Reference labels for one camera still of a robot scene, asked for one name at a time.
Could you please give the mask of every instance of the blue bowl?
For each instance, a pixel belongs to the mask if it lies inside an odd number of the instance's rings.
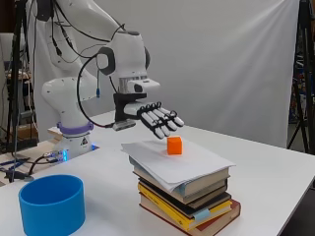
[[[66,236],[86,219],[84,187],[71,175],[52,175],[28,183],[19,193],[24,231],[29,236]]]

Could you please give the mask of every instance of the sheet of paper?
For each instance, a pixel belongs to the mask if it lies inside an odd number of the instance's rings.
[[[182,183],[234,165],[229,160],[186,140],[183,140],[181,155],[168,155],[165,141],[146,141],[122,146],[123,151],[169,191]]]
[[[57,127],[51,127],[48,131],[62,135],[61,131]]]

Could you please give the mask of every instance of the table surface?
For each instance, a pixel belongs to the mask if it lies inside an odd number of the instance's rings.
[[[113,113],[94,118],[101,124]],[[240,217],[220,236],[277,235],[298,205],[315,175],[315,157],[196,128],[176,133],[236,163],[230,169],[228,192],[242,204]],[[114,132],[95,128],[92,141],[100,149],[34,174],[73,174],[85,184],[87,219],[74,235],[183,235],[139,207],[137,177],[122,143],[152,140],[142,124]],[[23,235],[18,193],[25,182],[0,188],[0,228],[3,235]]]

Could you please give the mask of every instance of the orange cube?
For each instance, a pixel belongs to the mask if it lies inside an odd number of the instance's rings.
[[[183,153],[183,142],[179,136],[167,138],[167,153],[169,155]]]

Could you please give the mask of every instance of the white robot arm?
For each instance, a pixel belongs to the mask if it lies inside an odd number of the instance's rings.
[[[54,79],[42,88],[45,100],[60,113],[58,126],[64,139],[58,149],[79,147],[72,156],[90,149],[89,130],[93,128],[93,121],[83,110],[81,101],[96,96],[96,78],[85,70],[94,59],[103,74],[119,82],[114,94],[115,130],[132,127],[134,123],[131,120],[140,119],[162,139],[184,125],[175,111],[163,109],[160,102],[138,101],[145,98],[150,90],[159,88],[159,83],[148,78],[150,55],[138,32],[125,30],[93,0],[33,1],[34,14],[40,21],[46,22],[46,41],[52,64],[69,72],[69,77]],[[69,26],[106,45],[83,64],[77,58]]]

